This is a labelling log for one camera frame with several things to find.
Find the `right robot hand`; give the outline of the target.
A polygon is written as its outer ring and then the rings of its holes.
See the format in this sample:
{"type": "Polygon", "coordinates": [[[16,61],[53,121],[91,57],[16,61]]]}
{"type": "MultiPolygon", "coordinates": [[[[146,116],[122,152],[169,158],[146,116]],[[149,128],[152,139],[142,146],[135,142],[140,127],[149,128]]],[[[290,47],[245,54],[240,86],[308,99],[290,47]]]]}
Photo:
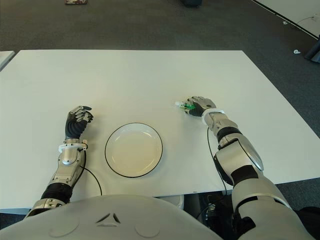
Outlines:
{"type": "Polygon", "coordinates": [[[212,100],[202,96],[192,96],[187,99],[184,112],[194,117],[201,117],[204,111],[209,108],[216,108],[212,100]]]}

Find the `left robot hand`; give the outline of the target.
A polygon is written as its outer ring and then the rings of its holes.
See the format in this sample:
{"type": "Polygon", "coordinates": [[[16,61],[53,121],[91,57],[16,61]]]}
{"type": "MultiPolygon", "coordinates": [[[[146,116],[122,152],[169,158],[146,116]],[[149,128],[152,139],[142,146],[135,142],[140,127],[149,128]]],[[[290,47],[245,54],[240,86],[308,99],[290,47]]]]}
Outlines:
{"type": "Polygon", "coordinates": [[[92,108],[89,106],[80,105],[68,113],[65,123],[65,140],[80,139],[87,124],[94,118],[90,112],[91,110],[92,108]]]}

